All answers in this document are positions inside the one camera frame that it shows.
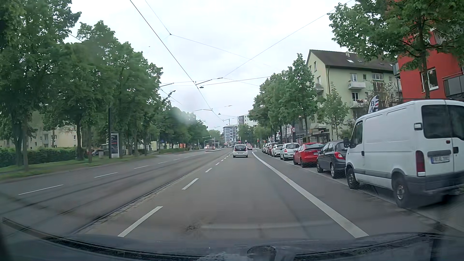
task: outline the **grass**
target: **grass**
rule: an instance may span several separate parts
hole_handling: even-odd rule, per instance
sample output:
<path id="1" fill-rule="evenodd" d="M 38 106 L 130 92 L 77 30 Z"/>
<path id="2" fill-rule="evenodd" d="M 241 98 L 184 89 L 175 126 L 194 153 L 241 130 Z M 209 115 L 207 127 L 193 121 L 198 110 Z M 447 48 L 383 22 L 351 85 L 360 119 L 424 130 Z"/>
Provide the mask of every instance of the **grass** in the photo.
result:
<path id="1" fill-rule="evenodd" d="M 58 171 L 74 170 L 74 169 L 79 169 L 79 168 L 94 167 L 94 166 L 113 164 L 113 163 L 119 163 L 119 162 L 127 162 L 127 161 L 132 161 L 132 160 L 142 160 L 142 159 L 148 159 L 148 158 L 154 158 L 154 157 L 156 157 L 156 155 L 154 154 L 148 154 L 147 156 L 140 155 L 139 157 L 124 156 L 123 158 L 114 158 L 114 159 L 109 159 L 107 157 L 105 158 L 92 157 L 92 163 L 89 163 L 88 159 L 84 159 L 83 161 L 66 160 L 66 161 L 58 161 L 58 162 L 49 162 L 49 163 L 29 165 L 28 171 L 24 171 L 23 167 L 8 166 L 8 167 L 0 168 L 0 180 L 17 178 L 17 177 L 35 176 L 35 175 L 53 173 L 53 172 L 58 172 Z"/>

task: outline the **van wheel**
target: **van wheel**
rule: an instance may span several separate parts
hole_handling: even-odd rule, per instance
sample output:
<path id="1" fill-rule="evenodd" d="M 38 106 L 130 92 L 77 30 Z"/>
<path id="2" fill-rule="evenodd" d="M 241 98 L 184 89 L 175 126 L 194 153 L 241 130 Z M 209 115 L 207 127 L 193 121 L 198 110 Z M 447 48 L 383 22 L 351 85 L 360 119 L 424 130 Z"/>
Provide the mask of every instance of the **van wheel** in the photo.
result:
<path id="1" fill-rule="evenodd" d="M 318 173 L 323 173 L 324 170 L 321 168 L 321 166 L 319 166 L 319 161 L 316 162 L 316 170 Z"/>
<path id="2" fill-rule="evenodd" d="M 359 188 L 359 182 L 356 180 L 356 177 L 354 176 L 354 171 L 352 168 L 349 168 L 347 170 L 347 181 L 348 181 L 348 187 L 350 189 Z"/>
<path id="3" fill-rule="evenodd" d="M 411 195 L 402 176 L 397 176 L 393 180 L 393 196 L 399 208 L 407 208 L 411 203 Z"/>

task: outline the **overcast sky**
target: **overcast sky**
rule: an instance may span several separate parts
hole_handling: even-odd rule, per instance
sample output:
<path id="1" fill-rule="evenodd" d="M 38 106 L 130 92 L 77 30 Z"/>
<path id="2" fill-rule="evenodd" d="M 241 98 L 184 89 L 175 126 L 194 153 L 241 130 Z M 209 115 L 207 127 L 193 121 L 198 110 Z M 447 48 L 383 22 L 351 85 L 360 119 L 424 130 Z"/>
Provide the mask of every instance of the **overcast sky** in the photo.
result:
<path id="1" fill-rule="evenodd" d="M 346 51 L 331 40 L 333 34 L 326 15 L 230 73 L 249 58 L 334 9 L 340 0 L 132 1 L 193 81 L 224 78 L 203 84 L 200 90 L 206 101 L 192 82 L 162 87 L 167 93 L 176 90 L 172 104 L 183 111 L 211 107 L 220 114 L 195 112 L 197 118 L 206 121 L 209 129 L 222 131 L 229 122 L 222 120 L 231 118 L 230 123 L 236 124 L 236 116 L 247 114 L 265 78 L 247 80 L 247 83 L 216 83 L 268 77 L 290 66 L 297 53 L 302 53 L 306 59 L 310 49 Z M 116 32 L 120 42 L 131 43 L 135 51 L 143 51 L 149 62 L 163 67 L 162 85 L 190 81 L 129 0 L 74 0 L 71 9 L 82 12 L 79 22 L 93 25 L 103 20 Z M 74 35 L 79 26 L 74 28 Z"/>

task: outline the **white van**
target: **white van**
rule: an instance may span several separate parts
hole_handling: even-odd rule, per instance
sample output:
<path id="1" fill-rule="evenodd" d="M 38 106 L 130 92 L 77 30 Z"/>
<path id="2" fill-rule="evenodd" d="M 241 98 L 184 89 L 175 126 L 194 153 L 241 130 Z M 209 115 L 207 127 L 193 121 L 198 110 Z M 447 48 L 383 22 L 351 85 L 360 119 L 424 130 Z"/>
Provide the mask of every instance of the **white van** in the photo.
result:
<path id="1" fill-rule="evenodd" d="M 344 145 L 351 189 L 391 189 L 401 208 L 416 195 L 455 194 L 464 176 L 464 103 L 416 100 L 364 115 Z"/>

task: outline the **dashed white line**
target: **dashed white line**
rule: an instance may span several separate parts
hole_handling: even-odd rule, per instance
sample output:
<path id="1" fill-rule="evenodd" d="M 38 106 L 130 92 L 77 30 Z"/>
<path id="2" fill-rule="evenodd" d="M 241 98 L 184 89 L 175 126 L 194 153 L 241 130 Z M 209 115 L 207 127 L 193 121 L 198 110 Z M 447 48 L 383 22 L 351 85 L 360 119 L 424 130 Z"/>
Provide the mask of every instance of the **dashed white line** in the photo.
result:
<path id="1" fill-rule="evenodd" d="M 105 174 L 105 175 L 101 175 L 101 176 L 96 176 L 96 177 L 103 177 L 103 176 L 108 176 L 108 175 L 111 175 L 111 174 L 116 174 L 117 172 L 114 172 L 114 173 L 109 173 L 109 174 Z"/>
<path id="2" fill-rule="evenodd" d="M 127 234 L 129 234 L 130 231 L 134 230 L 134 228 L 136 228 L 138 225 L 140 225 L 142 222 L 144 222 L 147 218 L 149 218 L 151 215 L 153 215 L 156 211 L 160 210 L 161 208 L 162 208 L 162 206 L 154 208 L 153 210 L 151 210 L 150 212 L 145 214 L 145 216 L 141 217 L 134 224 L 130 225 L 128 228 L 126 228 L 123 232 L 121 232 L 117 236 L 125 237 Z"/>
<path id="3" fill-rule="evenodd" d="M 192 185 L 195 181 L 197 181 L 198 178 L 192 180 L 192 182 L 190 182 L 189 184 L 187 184 L 187 186 L 185 186 L 182 190 L 186 190 L 188 187 L 190 187 L 190 185 Z"/>
<path id="4" fill-rule="evenodd" d="M 358 238 L 358 237 L 363 237 L 363 236 L 368 236 L 366 232 L 364 232 L 362 229 L 354 225 L 350 220 L 346 219 L 346 217 L 340 215 L 337 211 L 333 210 L 331 207 L 329 207 L 327 204 L 322 202 L 320 199 L 309 193 L 307 190 L 302 188 L 300 185 L 295 183 L 293 180 L 289 179 L 287 176 L 282 174 L 280 171 L 276 170 L 274 167 L 269 165 L 268 163 L 264 162 L 264 160 L 260 159 L 258 156 L 255 155 L 253 152 L 253 155 L 255 156 L 256 159 L 258 159 L 262 164 L 266 165 L 269 169 L 274 171 L 279 177 L 281 177 L 283 180 L 285 180 L 290 186 L 292 186 L 294 189 L 296 189 L 301 195 L 303 195 L 305 198 L 307 198 L 309 201 L 311 201 L 314 205 L 316 205 L 320 210 L 324 211 L 325 214 L 327 214 L 330 218 L 332 218 L 335 222 L 337 222 L 342 228 L 344 228 L 348 233 L 350 233 L 352 236 Z"/>
<path id="5" fill-rule="evenodd" d="M 53 187 L 48 187 L 48 188 L 44 188 L 44 189 L 56 188 L 56 187 L 59 187 L 59 186 L 64 186 L 64 184 L 61 184 L 61 185 L 58 185 L 58 186 L 53 186 Z M 18 194 L 18 195 L 24 195 L 24 194 L 27 194 L 27 193 L 37 192 L 37 191 L 41 191 L 41 190 L 44 190 L 44 189 L 38 189 L 38 190 L 34 190 L 34 191 L 29 191 L 29 192 L 21 193 L 21 194 Z"/>

